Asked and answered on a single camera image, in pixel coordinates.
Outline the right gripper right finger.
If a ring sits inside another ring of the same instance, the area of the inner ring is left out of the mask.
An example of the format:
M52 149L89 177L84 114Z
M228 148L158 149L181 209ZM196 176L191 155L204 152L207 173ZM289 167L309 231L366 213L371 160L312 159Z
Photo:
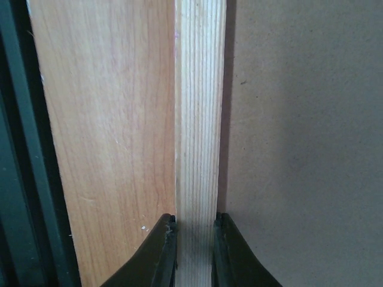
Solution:
M214 221L212 286L281 286L261 264L228 213Z

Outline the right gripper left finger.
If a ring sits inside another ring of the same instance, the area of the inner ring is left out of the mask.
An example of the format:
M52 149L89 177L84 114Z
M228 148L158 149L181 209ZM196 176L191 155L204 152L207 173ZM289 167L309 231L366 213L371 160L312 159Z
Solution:
M132 258L103 286L174 286L177 257L177 223L163 214Z

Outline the pink picture frame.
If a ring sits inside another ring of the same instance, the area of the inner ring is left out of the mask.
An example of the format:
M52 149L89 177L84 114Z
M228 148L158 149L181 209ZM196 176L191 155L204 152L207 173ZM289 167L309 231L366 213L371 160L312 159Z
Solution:
M228 211L284 286L382 285L382 2L229 1Z

